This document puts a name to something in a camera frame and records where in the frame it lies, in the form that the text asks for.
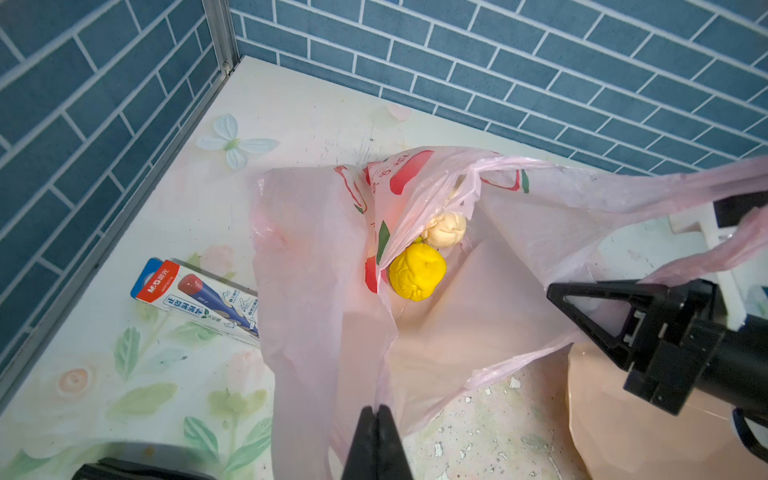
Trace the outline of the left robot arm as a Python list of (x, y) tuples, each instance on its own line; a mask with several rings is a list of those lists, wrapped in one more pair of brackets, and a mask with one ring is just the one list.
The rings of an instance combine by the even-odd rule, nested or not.
[[(361, 410), (341, 478), (413, 478), (388, 406), (380, 405), (377, 410), (366, 406)], [(212, 479), (212, 476), (105, 457), (81, 466), (73, 479)]]

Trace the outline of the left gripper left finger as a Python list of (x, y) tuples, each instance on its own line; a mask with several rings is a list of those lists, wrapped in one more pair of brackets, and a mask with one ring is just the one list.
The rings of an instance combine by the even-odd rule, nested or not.
[(377, 416), (371, 406), (361, 410), (342, 480), (377, 478)]

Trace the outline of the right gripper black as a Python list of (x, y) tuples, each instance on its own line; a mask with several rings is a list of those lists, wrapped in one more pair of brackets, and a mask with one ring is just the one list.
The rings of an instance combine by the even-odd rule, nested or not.
[(561, 282), (547, 299), (620, 369), (625, 389), (677, 415), (695, 389), (767, 418), (767, 320), (736, 330), (717, 284)]

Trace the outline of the yellow toy fruit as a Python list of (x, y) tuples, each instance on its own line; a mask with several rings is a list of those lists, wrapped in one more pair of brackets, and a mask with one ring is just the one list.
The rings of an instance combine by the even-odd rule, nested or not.
[(415, 242), (390, 264), (388, 279), (400, 297), (419, 302), (434, 293), (446, 272), (447, 263), (435, 248)]

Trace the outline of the pink faceted bowl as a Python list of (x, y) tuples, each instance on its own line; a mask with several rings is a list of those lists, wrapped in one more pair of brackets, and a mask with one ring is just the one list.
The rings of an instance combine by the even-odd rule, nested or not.
[(594, 479), (764, 479), (731, 405), (696, 391), (677, 416), (626, 392), (624, 371), (591, 343), (568, 355), (569, 427)]

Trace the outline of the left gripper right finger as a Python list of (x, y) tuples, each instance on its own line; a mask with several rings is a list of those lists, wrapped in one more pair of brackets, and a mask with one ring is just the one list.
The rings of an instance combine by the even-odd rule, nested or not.
[(379, 406), (375, 417), (375, 479), (413, 479), (392, 411), (386, 405)]

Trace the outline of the pink plastic bag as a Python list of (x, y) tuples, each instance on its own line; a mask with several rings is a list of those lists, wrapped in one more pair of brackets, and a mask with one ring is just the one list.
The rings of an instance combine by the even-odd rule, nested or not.
[[(763, 158), (647, 177), (458, 147), (267, 171), (252, 187), (251, 238), (276, 382), (275, 477), (329, 478), (366, 406), (388, 406), (409, 434), (457, 396), (579, 341), (545, 291), (590, 280), (615, 231), (766, 187)], [(445, 277), (426, 300), (400, 297), (388, 267), (446, 212), (467, 229), (436, 249)]]

